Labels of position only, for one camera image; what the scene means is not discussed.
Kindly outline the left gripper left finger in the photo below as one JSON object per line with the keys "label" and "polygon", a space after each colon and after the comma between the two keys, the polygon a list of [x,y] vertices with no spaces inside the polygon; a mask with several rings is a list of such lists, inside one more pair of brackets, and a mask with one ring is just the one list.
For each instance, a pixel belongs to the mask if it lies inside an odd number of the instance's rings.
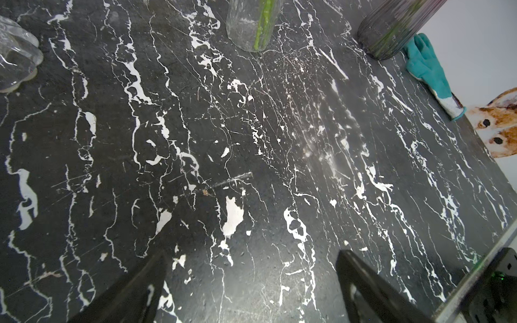
{"label": "left gripper left finger", "polygon": [[153,322],[166,278],[159,250],[143,259],[70,322]]}

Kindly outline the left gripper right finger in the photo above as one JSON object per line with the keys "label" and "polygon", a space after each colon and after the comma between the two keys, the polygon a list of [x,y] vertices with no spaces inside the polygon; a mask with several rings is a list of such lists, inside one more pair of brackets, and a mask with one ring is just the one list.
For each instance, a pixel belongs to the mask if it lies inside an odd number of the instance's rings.
{"label": "left gripper right finger", "polygon": [[351,250],[340,250],[336,271],[350,322],[431,322]]}

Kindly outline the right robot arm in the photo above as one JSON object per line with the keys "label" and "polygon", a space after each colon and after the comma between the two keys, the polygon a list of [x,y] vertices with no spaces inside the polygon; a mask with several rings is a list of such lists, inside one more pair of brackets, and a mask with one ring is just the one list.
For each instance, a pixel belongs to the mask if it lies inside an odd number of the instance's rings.
{"label": "right robot arm", "polygon": [[467,322],[516,322],[516,251],[500,250],[462,302]]}

